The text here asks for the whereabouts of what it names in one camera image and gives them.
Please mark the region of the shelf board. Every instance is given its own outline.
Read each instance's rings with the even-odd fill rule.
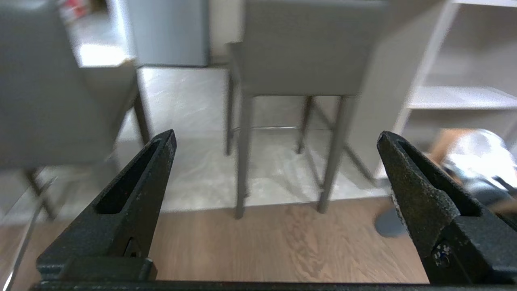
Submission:
[[[422,86],[410,109],[517,109],[517,99],[488,86]]]
[[[455,0],[454,2],[473,5],[517,7],[517,0]]]

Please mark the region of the bar stool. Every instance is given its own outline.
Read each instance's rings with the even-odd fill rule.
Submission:
[[[253,99],[305,96],[298,153],[315,96],[339,96],[318,211],[325,213],[346,132],[344,108],[359,92],[387,8],[383,0],[246,0],[242,42],[229,43],[225,153],[233,138],[234,81],[240,84],[236,218],[244,214]]]

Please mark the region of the refrigerator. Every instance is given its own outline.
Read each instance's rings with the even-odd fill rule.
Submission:
[[[208,65],[208,0],[126,1],[138,65]]]

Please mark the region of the chair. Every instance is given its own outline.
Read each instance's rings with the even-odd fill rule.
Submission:
[[[131,107],[149,141],[133,62],[79,68],[55,0],[2,0],[0,26],[0,170],[23,169],[39,196],[37,168],[104,161]]]
[[[247,195],[251,112],[257,96],[305,97],[298,153],[314,96],[339,96],[318,211],[328,207],[346,132],[343,113],[358,94],[387,4],[380,0],[247,0],[242,42],[228,44],[225,153],[233,138],[233,86],[240,83],[236,217]]]

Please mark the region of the white floor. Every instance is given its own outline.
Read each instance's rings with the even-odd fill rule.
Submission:
[[[91,28],[90,33],[96,30],[91,24],[85,26]],[[102,50],[102,44],[94,42],[95,38],[86,37],[75,43],[87,47],[95,45],[96,50]],[[113,48],[113,44],[106,45],[109,52],[113,52]],[[99,61],[96,54],[79,55],[83,65]],[[152,133],[173,129],[178,143],[162,211],[234,207],[235,151],[230,157],[223,155],[225,70],[142,68],[139,78]],[[255,101],[253,124],[298,125],[301,110],[300,97],[260,97]],[[314,157],[321,177],[330,131],[317,117],[312,118],[310,128],[306,154],[310,152]],[[318,187],[307,157],[294,153],[295,138],[295,130],[253,131],[251,195],[246,200],[247,206],[317,200]],[[122,166],[140,150],[138,140],[133,112],[128,112],[115,150]],[[342,161],[331,199],[386,195],[385,190],[375,188],[361,175],[345,153]],[[58,176],[48,193],[55,207],[60,209],[60,217],[77,216],[101,190],[92,179],[91,168],[54,167],[45,169],[40,176],[43,180]],[[3,222],[26,221],[33,206],[33,194],[26,191]]]

